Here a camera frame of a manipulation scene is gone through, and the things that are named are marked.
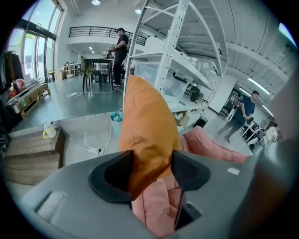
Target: pink sofa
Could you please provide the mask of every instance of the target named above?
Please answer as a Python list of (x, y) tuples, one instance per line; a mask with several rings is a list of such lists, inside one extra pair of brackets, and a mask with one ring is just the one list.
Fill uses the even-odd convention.
[[(183, 151), (217, 160), (244, 163), (246, 155), (228, 150), (211, 140), (199, 126), (180, 136)], [(153, 182), (132, 201), (133, 213), (158, 237), (174, 232), (181, 189), (173, 175)]]

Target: balcony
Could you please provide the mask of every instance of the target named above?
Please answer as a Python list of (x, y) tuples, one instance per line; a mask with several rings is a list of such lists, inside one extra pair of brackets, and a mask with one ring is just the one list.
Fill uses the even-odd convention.
[[(133, 33), (127, 32), (127, 36), (132, 40)], [(72, 27), (70, 28), (69, 38), (77, 36), (101, 36), (101, 37), (110, 37), (118, 39), (119, 36), (116, 33), (115, 28), (106, 28), (106, 27)], [(136, 43), (144, 46), (146, 37), (138, 35)]]

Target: person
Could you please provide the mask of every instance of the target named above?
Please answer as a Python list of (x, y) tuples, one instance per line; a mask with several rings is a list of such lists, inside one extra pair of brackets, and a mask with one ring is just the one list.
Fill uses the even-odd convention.
[(127, 44), (129, 41), (128, 36), (125, 34), (123, 28), (118, 28), (116, 30), (118, 36), (120, 37), (117, 41), (117, 45), (114, 47), (114, 86), (121, 85), (121, 64), (127, 56)]
[(228, 143), (230, 143), (230, 136), (240, 129), (246, 120), (251, 118), (255, 108), (254, 102), (257, 100), (259, 95), (260, 94), (257, 91), (253, 91), (250, 97), (244, 97), (241, 102), (241, 106), (236, 110), (232, 119), (218, 132), (218, 134), (221, 134), (225, 130), (231, 128), (225, 136)]

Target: clear plastic box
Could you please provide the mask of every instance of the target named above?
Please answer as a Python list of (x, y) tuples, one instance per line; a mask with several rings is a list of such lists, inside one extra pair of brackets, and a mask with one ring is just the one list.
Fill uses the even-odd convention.
[[(141, 77), (154, 86), (158, 67), (158, 63), (136, 63), (134, 75)], [(192, 78), (190, 77), (184, 83), (175, 79), (172, 76), (172, 72), (168, 72), (161, 94), (168, 102), (179, 102), (190, 82), (192, 82)]]

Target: ceiling light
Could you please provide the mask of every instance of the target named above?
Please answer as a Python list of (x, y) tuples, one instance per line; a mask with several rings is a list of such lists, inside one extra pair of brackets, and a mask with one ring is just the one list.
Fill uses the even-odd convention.
[(255, 84), (256, 86), (260, 87), (264, 92), (266, 92), (268, 95), (270, 95), (270, 92), (267, 91), (265, 88), (263, 88), (259, 83), (255, 82), (253, 79), (248, 78), (249, 81), (251, 81), (253, 84)]
[(289, 32), (288, 28), (283, 24), (283, 23), (280, 23), (279, 24), (279, 27), (278, 27), (279, 31), (287, 38), (289, 39), (294, 45), (295, 47), (297, 48), (297, 45), (291, 35), (291, 33)]
[(141, 9), (136, 9), (135, 13), (140, 14), (141, 13)]
[(100, 5), (101, 2), (99, 0), (92, 0), (92, 4), (94, 4), (94, 5)]
[(251, 96), (249, 93), (247, 93), (245, 90), (239, 88), (240, 91), (242, 91), (245, 95)]
[(273, 114), (263, 105), (263, 108), (270, 114), (273, 116)]

